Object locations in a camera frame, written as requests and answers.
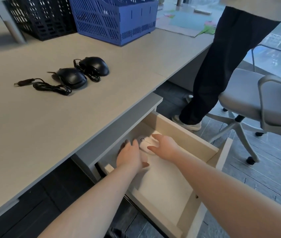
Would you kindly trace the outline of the person's left hand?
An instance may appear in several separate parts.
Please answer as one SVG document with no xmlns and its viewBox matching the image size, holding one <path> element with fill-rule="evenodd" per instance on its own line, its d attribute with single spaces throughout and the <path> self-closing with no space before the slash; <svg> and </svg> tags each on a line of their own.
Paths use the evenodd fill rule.
<svg viewBox="0 0 281 238">
<path fill-rule="evenodd" d="M 136 139 L 125 140 L 118 151 L 116 167 L 127 165 L 139 172 L 142 169 L 142 161 L 148 161 L 147 156 L 139 149 Z"/>
</svg>

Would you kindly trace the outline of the person's right hand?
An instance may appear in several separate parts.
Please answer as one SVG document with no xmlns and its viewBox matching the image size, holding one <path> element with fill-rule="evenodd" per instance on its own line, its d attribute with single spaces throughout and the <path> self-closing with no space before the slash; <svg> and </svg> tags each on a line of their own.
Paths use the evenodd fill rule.
<svg viewBox="0 0 281 238">
<path fill-rule="evenodd" d="M 161 134 L 152 134 L 152 138 L 159 142 L 159 148 L 150 150 L 160 158 L 174 163 L 174 160 L 179 153 L 178 144 L 171 137 Z"/>
</svg>

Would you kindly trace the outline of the white computer mouse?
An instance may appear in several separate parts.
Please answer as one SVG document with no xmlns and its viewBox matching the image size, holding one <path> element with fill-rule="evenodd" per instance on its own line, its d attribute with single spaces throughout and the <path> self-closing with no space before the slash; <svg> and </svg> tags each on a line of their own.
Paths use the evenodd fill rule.
<svg viewBox="0 0 281 238">
<path fill-rule="evenodd" d="M 137 138 L 137 140 L 138 140 L 138 143 L 139 143 L 140 150 L 142 150 L 143 152 L 145 152 L 148 155 L 152 155 L 152 156 L 155 155 L 154 152 L 152 152 L 151 150 L 148 149 L 148 146 L 159 147 L 159 142 L 157 140 L 155 140 L 151 136 L 150 137 L 139 136 Z"/>
</svg>

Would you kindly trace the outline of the person's left forearm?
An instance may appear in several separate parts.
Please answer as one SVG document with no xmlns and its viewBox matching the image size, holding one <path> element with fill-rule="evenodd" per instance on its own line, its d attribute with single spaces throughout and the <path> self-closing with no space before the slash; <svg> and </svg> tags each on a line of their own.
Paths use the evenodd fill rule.
<svg viewBox="0 0 281 238">
<path fill-rule="evenodd" d="M 123 164 L 62 212 L 38 238 L 128 238 L 111 222 L 131 181 L 142 168 Z"/>
</svg>

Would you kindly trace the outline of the person's right forearm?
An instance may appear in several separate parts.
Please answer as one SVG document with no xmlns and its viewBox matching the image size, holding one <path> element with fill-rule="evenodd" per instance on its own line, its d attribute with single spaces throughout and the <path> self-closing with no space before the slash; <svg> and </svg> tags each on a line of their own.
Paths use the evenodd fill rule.
<svg viewBox="0 0 281 238">
<path fill-rule="evenodd" d="M 281 238 L 281 205 L 182 151 L 170 159 L 231 238 Z"/>
</svg>

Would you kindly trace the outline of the light wooden drawer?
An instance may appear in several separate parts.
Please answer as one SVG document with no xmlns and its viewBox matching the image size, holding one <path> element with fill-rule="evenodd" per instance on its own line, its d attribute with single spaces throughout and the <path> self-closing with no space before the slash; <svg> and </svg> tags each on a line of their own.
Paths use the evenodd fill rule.
<svg viewBox="0 0 281 238">
<path fill-rule="evenodd" d="M 222 170 L 233 142 L 227 138 L 216 148 L 155 111 L 137 121 L 121 117 L 96 136 L 96 144 L 104 149 L 98 157 L 102 171 L 109 174 L 114 170 L 119 147 L 125 140 L 156 133 L 172 137 L 184 152 L 218 170 Z M 175 165 L 142 153 L 150 166 L 136 175 L 126 196 L 168 238 L 197 238 L 207 208 Z"/>
</svg>

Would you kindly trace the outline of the gray office chair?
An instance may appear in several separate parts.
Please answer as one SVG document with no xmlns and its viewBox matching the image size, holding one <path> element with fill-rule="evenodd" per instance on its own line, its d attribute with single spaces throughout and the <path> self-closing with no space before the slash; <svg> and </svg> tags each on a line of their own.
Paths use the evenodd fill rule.
<svg viewBox="0 0 281 238">
<path fill-rule="evenodd" d="M 212 137 L 212 143 L 230 130 L 234 130 L 250 156 L 249 165 L 259 163 L 260 159 L 252 149 L 245 130 L 256 136 L 275 133 L 281 136 L 281 78 L 275 75 L 261 75 L 255 72 L 254 48 L 251 49 L 253 71 L 235 69 L 228 86 L 218 101 L 228 117 L 208 113 L 211 119 L 227 126 Z"/>
</svg>

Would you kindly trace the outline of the green folded paper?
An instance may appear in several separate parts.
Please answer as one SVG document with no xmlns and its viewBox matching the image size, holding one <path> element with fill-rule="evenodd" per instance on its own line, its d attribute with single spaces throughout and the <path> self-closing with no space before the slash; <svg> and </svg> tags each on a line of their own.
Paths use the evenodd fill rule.
<svg viewBox="0 0 281 238">
<path fill-rule="evenodd" d="M 214 35 L 216 31 L 216 25 L 204 25 L 204 28 L 202 31 L 199 32 L 198 36 L 201 34 L 208 34 L 208 35 Z"/>
</svg>

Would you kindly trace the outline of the light blue paper sheet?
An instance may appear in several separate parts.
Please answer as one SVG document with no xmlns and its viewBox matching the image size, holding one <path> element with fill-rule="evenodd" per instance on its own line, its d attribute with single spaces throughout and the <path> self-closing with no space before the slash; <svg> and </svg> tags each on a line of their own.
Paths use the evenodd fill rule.
<svg viewBox="0 0 281 238">
<path fill-rule="evenodd" d="M 169 25 L 195 31 L 202 31 L 206 26 L 216 26 L 217 21 L 211 15 L 194 12 L 175 11 Z"/>
</svg>

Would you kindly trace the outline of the blue plastic file organizer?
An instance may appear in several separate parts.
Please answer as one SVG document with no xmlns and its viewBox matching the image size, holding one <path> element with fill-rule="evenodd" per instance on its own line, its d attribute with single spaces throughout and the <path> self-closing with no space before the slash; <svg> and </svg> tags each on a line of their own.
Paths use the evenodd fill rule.
<svg viewBox="0 0 281 238">
<path fill-rule="evenodd" d="M 155 30 L 158 0 L 69 0 L 77 32 L 123 46 Z"/>
</svg>

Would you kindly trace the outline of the black plastic file organizer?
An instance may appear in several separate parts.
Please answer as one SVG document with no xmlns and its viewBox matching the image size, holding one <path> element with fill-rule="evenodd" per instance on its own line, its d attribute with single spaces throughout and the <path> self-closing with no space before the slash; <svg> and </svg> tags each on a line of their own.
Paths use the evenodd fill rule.
<svg viewBox="0 0 281 238">
<path fill-rule="evenodd" d="M 5 0 L 20 31 L 45 41 L 77 32 L 69 0 Z"/>
</svg>

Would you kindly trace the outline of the gray metal leg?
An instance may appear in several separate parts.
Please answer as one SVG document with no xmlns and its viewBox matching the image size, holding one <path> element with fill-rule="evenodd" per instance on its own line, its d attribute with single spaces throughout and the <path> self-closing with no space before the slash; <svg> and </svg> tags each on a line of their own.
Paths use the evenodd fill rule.
<svg viewBox="0 0 281 238">
<path fill-rule="evenodd" d="M 17 24 L 15 23 L 14 19 L 12 18 L 10 11 L 5 5 L 6 0 L 0 0 L 0 17 L 3 20 L 5 26 L 7 27 L 8 31 L 14 38 L 14 40 L 18 44 L 26 44 L 27 41 L 24 35 L 19 30 Z"/>
</svg>

